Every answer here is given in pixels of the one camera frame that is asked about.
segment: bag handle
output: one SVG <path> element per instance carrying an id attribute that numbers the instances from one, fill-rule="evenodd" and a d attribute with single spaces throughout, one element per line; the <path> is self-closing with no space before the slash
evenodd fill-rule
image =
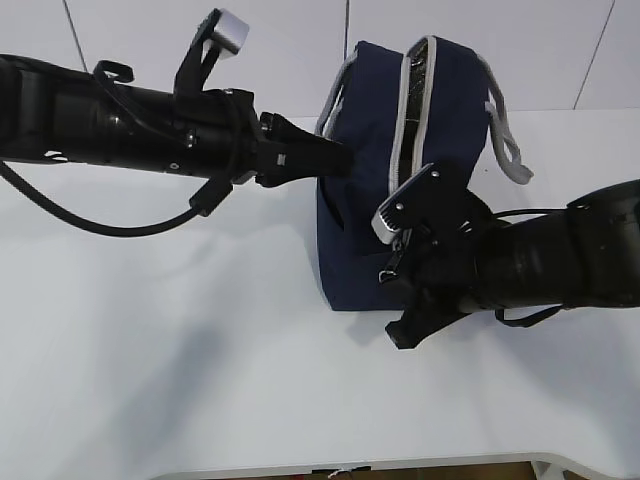
<path id="1" fill-rule="evenodd" d="M 342 89 L 344 88 L 344 79 L 349 71 L 351 65 L 358 58 L 358 50 L 354 50 L 351 55 L 349 55 L 340 70 L 338 70 L 338 74 L 336 75 L 336 79 L 333 81 L 333 85 L 331 86 L 331 90 L 329 90 L 329 96 L 327 97 L 327 101 L 324 104 L 322 112 L 318 117 L 318 122 L 316 123 L 316 128 L 314 130 L 315 135 L 319 135 L 321 137 L 329 138 L 333 132 L 333 128 L 335 126 L 336 120 L 340 111 L 342 110 L 342 99 L 338 100 L 338 96 Z"/>
<path id="2" fill-rule="evenodd" d="M 533 177 L 533 172 L 522 164 L 522 156 L 520 155 L 520 147 L 513 138 L 511 129 L 509 128 L 509 119 L 507 117 L 507 108 L 504 102 L 504 95 L 498 80 L 496 80 L 489 63 L 478 55 L 478 60 L 484 67 L 489 79 L 489 92 L 495 102 L 485 103 L 485 110 L 489 114 L 489 130 L 491 132 L 491 143 L 493 144 L 493 152 L 498 160 L 498 165 L 513 182 L 526 185 Z M 505 151 L 505 146 L 509 151 L 510 158 Z"/>

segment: bag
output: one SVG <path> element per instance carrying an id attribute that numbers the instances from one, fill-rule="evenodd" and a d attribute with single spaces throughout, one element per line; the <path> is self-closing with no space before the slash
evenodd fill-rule
<path id="1" fill-rule="evenodd" d="M 527 183 L 533 174 L 521 164 L 504 98 L 484 59 L 433 36 L 406 55 L 358 43 L 338 72 L 315 132 L 355 155 L 350 177 L 320 178 L 317 185 L 318 260 L 332 309 L 402 309 L 380 287 L 378 275 L 392 247 L 377 238 L 371 220 L 403 182 L 439 158 L 454 159 L 468 182 L 489 127 L 502 170 Z"/>

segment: white table surface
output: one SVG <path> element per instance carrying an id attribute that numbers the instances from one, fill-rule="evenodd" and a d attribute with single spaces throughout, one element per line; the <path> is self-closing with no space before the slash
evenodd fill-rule
<path id="1" fill-rule="evenodd" d="M 537 175 L 489 155 L 494 208 L 557 207 L 640 176 L 640 111 L 512 116 Z M 301 121 L 309 126 L 311 121 Z M 201 183 L 20 170 L 93 219 L 181 211 Z M 200 479 L 314 467 L 539 459 L 640 476 L 637 310 L 530 329 L 476 314 L 397 351 L 394 312 L 333 313 L 318 287 L 314 183 L 239 188 L 159 237 L 100 238 L 0 184 L 0 478 Z"/>

